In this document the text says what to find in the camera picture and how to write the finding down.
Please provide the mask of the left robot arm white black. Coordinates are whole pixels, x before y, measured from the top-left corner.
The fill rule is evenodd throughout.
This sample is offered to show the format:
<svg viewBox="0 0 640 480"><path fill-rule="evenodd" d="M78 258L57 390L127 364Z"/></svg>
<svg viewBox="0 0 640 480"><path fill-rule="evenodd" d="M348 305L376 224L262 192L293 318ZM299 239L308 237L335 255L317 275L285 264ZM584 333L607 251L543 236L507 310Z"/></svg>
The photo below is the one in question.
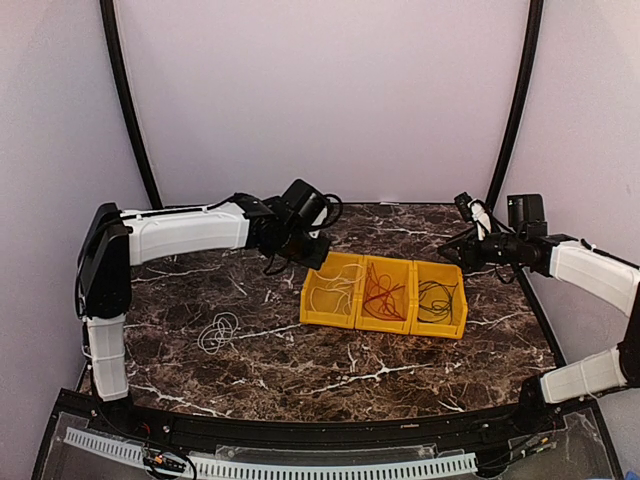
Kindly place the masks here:
<svg viewBox="0 0 640 480"><path fill-rule="evenodd" d="M84 349L101 417L120 436L141 427L140 412L124 399L124 324L132 301L131 269L159 258L209 250L255 249L318 270L330 240L324 229L341 214L336 196L301 180L280 196L235 193L214 204L161 210L121 210L101 205L77 260L74 306L84 324Z"/></svg>

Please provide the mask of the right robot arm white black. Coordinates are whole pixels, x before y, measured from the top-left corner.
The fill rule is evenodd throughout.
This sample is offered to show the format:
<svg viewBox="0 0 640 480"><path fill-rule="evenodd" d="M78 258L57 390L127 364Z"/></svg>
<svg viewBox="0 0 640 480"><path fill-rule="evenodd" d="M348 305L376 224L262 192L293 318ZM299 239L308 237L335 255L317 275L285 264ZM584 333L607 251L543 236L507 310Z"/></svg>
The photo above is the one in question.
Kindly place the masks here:
<svg viewBox="0 0 640 480"><path fill-rule="evenodd" d="M621 341L581 360L539 374L525 382L510 424L521 434L534 432L549 416L549 406L598 397L639 386L639 267L585 239L551 234L539 194L507 199L508 221L463 192L454 204L470 227L439 247L441 256L463 272L485 266L527 269L596 298L627 320Z"/></svg>

